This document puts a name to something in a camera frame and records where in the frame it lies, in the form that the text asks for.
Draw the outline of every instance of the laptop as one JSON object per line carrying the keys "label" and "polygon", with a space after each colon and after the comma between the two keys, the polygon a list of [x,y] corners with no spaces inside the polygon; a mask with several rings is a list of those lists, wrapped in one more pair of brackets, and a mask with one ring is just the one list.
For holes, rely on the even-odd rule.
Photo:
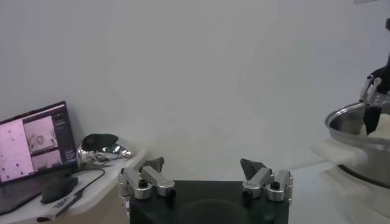
{"label": "laptop", "polygon": [[48,181],[77,169],[65,102],[0,122],[0,214],[40,194]]}

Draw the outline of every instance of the white wall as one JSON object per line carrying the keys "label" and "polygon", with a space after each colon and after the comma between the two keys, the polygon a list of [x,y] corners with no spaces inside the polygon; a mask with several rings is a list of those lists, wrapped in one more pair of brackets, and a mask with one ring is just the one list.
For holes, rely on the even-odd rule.
{"label": "white wall", "polygon": [[384,65],[390,1],[0,1],[0,119],[66,100],[178,179],[319,160],[324,117]]}

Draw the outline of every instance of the laptop keyboard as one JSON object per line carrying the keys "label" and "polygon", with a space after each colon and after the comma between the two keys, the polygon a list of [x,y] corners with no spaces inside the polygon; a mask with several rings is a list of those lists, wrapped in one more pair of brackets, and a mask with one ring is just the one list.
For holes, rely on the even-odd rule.
{"label": "laptop keyboard", "polygon": [[10,212],[40,194],[44,178],[33,178],[0,187],[0,214]]}

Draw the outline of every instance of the silver metal bracket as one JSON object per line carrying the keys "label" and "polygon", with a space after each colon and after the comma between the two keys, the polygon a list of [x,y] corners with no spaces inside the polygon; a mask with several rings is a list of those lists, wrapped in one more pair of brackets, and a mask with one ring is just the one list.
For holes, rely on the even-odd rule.
{"label": "silver metal bracket", "polygon": [[130,185],[135,198],[144,200],[151,197],[152,185],[147,180],[142,179],[133,168],[123,168],[121,175]]}
{"label": "silver metal bracket", "polygon": [[118,174],[118,194],[119,200],[122,204],[122,207],[127,215],[127,218],[130,218],[130,196],[132,195],[132,188],[127,183],[126,178],[121,171]]}
{"label": "silver metal bracket", "polygon": [[288,170],[281,170],[275,180],[266,186],[267,198],[270,201],[284,201],[287,199],[292,204],[293,176]]}
{"label": "silver metal bracket", "polygon": [[250,180],[243,182],[243,196],[245,200],[258,198],[261,188],[274,180],[271,169],[261,168]]}
{"label": "silver metal bracket", "polygon": [[162,174],[158,173],[151,166],[142,168],[141,177],[151,182],[157,190],[157,194],[163,197],[170,197],[176,194],[175,182],[167,180]]}
{"label": "silver metal bracket", "polygon": [[367,92],[367,99],[366,99],[367,105],[373,106],[373,104],[375,102],[375,98],[378,95],[377,88],[381,82],[382,82],[382,79],[379,77],[374,79],[371,88]]}
{"label": "silver metal bracket", "polygon": [[367,95],[369,94],[368,90],[369,90],[369,88],[371,86],[373,78],[374,78],[373,75],[369,75],[367,77],[366,82],[364,83],[363,89],[360,92],[360,101],[361,102],[366,102],[367,101]]}

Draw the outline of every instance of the black platform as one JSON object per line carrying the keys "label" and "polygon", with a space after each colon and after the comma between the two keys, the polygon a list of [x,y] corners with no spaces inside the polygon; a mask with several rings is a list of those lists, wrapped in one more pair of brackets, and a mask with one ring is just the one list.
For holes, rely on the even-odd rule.
{"label": "black platform", "polygon": [[130,199],[131,224],[287,224],[288,201],[271,202],[262,194],[244,206],[240,181],[175,181],[173,203],[155,192]]}

